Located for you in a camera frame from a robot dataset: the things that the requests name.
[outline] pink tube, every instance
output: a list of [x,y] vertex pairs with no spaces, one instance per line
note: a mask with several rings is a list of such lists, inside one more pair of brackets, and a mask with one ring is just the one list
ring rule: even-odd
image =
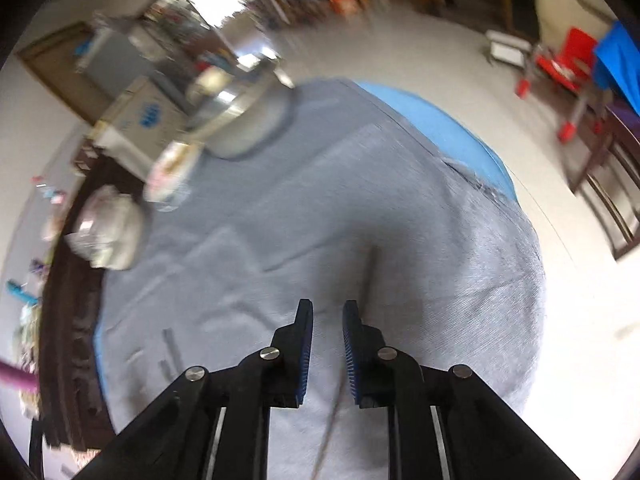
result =
[[37,392],[40,389],[40,383],[38,382],[38,376],[36,374],[20,370],[20,368],[11,366],[1,360],[0,382],[8,384],[13,388],[26,390],[28,392]]

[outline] blue logo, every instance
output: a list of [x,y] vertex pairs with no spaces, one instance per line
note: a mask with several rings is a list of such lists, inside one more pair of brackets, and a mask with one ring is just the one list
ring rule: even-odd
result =
[[158,103],[151,103],[145,106],[142,111],[142,118],[140,119],[140,125],[144,128],[153,128],[160,122],[160,105]]

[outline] red chair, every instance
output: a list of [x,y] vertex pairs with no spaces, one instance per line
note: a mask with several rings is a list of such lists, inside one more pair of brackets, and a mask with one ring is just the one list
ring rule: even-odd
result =
[[[591,70],[596,61],[593,48],[597,44],[591,36],[575,27],[567,34],[564,46],[556,56],[548,47],[538,44],[526,63],[524,76],[516,87],[516,94],[521,99],[526,97],[536,66],[549,74],[556,83],[575,94],[580,94],[582,88],[591,81]],[[567,142],[573,137],[577,123],[584,114],[583,108],[586,108],[586,100],[581,98],[571,118],[558,132],[560,141]]]

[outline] white box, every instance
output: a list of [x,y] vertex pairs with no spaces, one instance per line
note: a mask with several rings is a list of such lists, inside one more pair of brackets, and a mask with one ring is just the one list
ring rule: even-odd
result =
[[90,137],[144,181],[162,150],[183,133],[185,123],[186,115],[140,76],[111,104]]

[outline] chair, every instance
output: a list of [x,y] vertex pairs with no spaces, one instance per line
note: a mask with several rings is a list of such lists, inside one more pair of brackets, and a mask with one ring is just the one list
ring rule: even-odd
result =
[[577,180],[570,186],[571,191],[575,194],[582,183],[587,181],[614,219],[625,238],[624,246],[613,249],[613,257],[616,260],[640,244],[640,225],[632,231],[592,172],[602,165],[611,154],[619,161],[634,185],[640,189],[639,139],[640,117],[622,100],[614,101],[613,104],[607,106],[607,117],[591,156],[579,173]]
[[582,92],[582,89],[591,81],[591,70],[596,61],[593,49],[597,44],[598,42],[589,34],[575,27],[567,34],[564,46],[556,56],[548,47],[537,44],[525,65],[524,76],[516,87],[516,94],[524,99],[531,87],[534,69],[539,66],[556,83],[580,96],[571,117],[558,132],[561,142],[567,142],[573,137],[578,122],[584,114],[587,94]]

